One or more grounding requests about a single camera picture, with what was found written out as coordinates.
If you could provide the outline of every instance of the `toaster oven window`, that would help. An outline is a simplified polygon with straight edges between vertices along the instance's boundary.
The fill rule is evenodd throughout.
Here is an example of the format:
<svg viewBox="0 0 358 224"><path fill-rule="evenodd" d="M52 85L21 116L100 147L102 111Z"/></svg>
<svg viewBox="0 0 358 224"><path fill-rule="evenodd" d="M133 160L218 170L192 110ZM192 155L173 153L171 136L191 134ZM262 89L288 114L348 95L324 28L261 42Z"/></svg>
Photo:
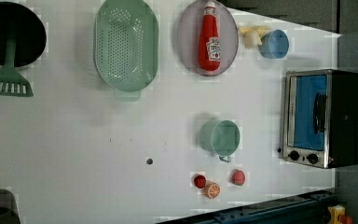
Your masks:
<svg viewBox="0 0 358 224"><path fill-rule="evenodd" d="M327 93L327 76L303 76L295 77L291 88L291 106L292 111L290 126L294 128L291 131L291 147L301 147L311 150L324 150L324 115L325 99Z"/></svg>

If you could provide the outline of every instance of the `yellow object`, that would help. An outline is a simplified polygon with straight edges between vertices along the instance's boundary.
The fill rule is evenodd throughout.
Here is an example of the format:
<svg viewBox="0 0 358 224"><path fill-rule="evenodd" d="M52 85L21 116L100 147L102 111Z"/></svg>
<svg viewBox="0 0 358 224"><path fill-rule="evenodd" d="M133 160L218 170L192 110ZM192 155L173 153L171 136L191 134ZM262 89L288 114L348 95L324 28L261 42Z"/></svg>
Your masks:
<svg viewBox="0 0 358 224"><path fill-rule="evenodd" d="M328 210L331 214L331 219L328 224L342 224L342 222L338 221L338 217L345 215L345 207L337 205L334 207L328 207Z"/></svg>
<svg viewBox="0 0 358 224"><path fill-rule="evenodd" d="M240 33L245 37L245 47L247 49L256 45L262 45L261 37L269 30L268 26L244 26L239 29Z"/></svg>

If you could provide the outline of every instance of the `toaster oven knob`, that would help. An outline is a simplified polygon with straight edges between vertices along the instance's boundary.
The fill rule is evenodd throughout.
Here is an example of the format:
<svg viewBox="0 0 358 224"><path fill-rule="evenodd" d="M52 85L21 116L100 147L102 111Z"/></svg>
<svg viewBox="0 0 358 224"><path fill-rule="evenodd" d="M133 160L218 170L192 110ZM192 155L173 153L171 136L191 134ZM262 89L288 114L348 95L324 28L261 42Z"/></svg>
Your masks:
<svg viewBox="0 0 358 224"><path fill-rule="evenodd" d="M310 164L316 164L318 162L318 156L315 155L315 154L310 154L308 157L307 157L307 160L310 162Z"/></svg>
<svg viewBox="0 0 358 224"><path fill-rule="evenodd" d="M293 161L297 161L298 158L300 158L300 154L298 154L297 151L291 151L291 152L289 153L289 157L290 157L290 159L292 159Z"/></svg>

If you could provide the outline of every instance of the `ketchup bottle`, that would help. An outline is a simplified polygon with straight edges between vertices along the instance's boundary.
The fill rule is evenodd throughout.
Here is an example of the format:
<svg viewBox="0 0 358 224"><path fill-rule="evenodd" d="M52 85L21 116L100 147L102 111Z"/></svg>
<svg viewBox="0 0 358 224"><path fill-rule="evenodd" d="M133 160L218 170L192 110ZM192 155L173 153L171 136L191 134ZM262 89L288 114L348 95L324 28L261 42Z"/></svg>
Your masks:
<svg viewBox="0 0 358 224"><path fill-rule="evenodd" d="M214 71L220 66L220 44L215 10L213 1L205 4L199 41L199 65L206 71Z"/></svg>

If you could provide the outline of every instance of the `green strainer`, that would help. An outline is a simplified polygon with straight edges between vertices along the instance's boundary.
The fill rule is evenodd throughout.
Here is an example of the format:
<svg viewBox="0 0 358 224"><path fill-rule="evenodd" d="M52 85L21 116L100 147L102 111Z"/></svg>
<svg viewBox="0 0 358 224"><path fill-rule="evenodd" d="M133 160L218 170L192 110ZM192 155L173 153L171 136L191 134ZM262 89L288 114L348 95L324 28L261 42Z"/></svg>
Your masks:
<svg viewBox="0 0 358 224"><path fill-rule="evenodd" d="M143 0L107 0L95 22L94 61L120 101L137 101L158 70L158 21Z"/></svg>

